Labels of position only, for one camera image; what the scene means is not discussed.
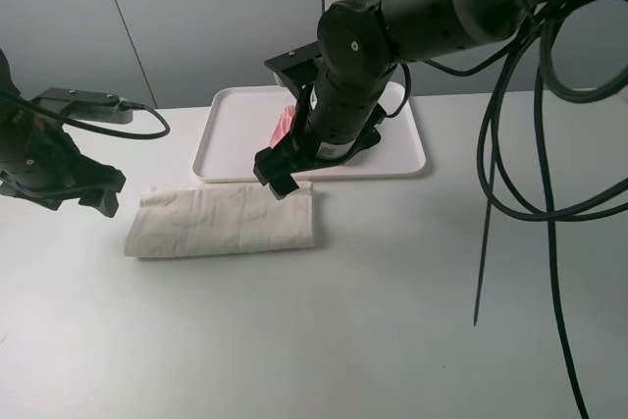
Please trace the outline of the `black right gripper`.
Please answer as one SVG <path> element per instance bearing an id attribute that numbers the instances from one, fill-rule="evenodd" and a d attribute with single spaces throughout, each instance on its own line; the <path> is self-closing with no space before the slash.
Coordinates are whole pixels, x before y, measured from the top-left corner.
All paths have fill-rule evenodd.
<path id="1" fill-rule="evenodd" d="M 290 131 L 256 153 L 253 173 L 282 200 L 299 190 L 294 174 L 331 168 L 378 144 L 376 129 L 389 116 L 379 100 L 396 65 L 365 87 L 342 84 L 320 63 L 315 80 L 296 98 Z"/>

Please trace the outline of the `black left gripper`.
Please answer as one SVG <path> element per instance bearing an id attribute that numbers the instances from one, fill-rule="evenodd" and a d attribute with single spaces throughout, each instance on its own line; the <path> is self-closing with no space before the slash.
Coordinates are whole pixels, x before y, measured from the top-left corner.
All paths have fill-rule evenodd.
<path id="1" fill-rule="evenodd" d="M 83 155 L 62 127 L 31 112 L 1 114 L 1 194 L 56 211 L 67 200 L 114 217 L 126 178 Z"/>

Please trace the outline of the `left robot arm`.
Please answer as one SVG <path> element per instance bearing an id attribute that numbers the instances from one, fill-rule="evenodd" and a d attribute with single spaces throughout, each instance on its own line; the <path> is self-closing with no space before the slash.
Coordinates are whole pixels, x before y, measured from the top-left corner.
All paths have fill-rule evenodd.
<path id="1" fill-rule="evenodd" d="M 1 194 L 56 211 L 66 200 L 112 218 L 126 178 L 83 155 L 62 125 L 16 103 L 21 93 L 1 57 Z"/>

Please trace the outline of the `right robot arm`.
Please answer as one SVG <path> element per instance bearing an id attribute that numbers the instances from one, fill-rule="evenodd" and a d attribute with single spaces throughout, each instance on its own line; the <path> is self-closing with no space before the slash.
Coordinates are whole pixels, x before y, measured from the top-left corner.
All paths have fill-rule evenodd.
<path id="1" fill-rule="evenodd" d="M 397 67 L 500 42 L 552 0 L 340 0 L 312 43 L 267 61 L 295 97 L 289 130 L 253 173 L 277 197 L 299 173 L 332 168 L 380 142 L 380 98 Z"/>

